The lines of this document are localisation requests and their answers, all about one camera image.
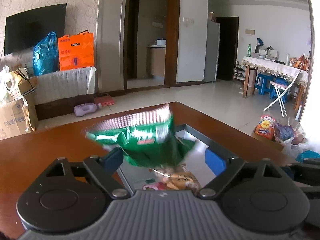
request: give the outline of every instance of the white folding chair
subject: white folding chair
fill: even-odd
[[[282,113],[282,117],[284,117],[283,115],[283,111],[285,113],[285,116],[287,116],[287,111],[285,110],[285,107],[284,107],[284,103],[282,101],[282,97],[289,91],[289,89],[293,86],[294,82],[296,81],[297,77],[299,76],[300,74],[300,70],[297,72],[296,76],[294,77],[294,79],[292,80],[291,84],[289,86],[286,86],[286,85],[282,85],[282,84],[279,84],[279,83],[276,83],[276,82],[273,82],[271,81],[270,84],[273,85],[276,89],[276,93],[278,95],[278,98],[273,101],[270,105],[268,105],[263,111],[266,111],[269,107],[271,107],[273,104],[275,104],[277,101],[279,101],[279,104],[280,104],[280,108],[281,108],[281,113]]]

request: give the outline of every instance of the black door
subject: black door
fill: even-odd
[[[137,36],[140,0],[129,0],[127,33],[127,79],[137,78]]]
[[[232,80],[238,51],[239,17],[217,17],[217,23],[220,23],[217,78]]]

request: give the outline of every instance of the black circular cover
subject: black circular cover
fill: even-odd
[[[260,177],[231,188],[221,204],[233,222],[259,233],[289,232],[309,212],[309,200],[299,188],[273,177]]]
[[[99,188],[58,176],[38,178],[19,198],[17,211],[28,228],[66,233],[95,222],[105,206],[105,196]]]

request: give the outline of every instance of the orange box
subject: orange box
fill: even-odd
[[[88,31],[77,35],[58,38],[60,70],[94,66],[93,33]]]

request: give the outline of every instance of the table leg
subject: table leg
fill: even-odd
[[[302,101],[302,96],[304,94],[304,87],[299,85],[299,92],[297,94],[296,102],[294,103],[294,113],[297,114],[299,110],[300,103]]]
[[[256,90],[255,89],[255,84],[256,84],[256,79],[257,79],[257,73],[258,73],[258,69],[257,68],[255,68],[254,70],[253,70],[253,87],[252,87],[252,92],[251,92],[251,94],[252,95],[254,95],[254,91]]]
[[[248,85],[249,85],[249,75],[250,75],[250,67],[247,66],[245,68],[245,80],[244,80],[244,87],[243,87],[243,98],[247,98],[248,94]]]

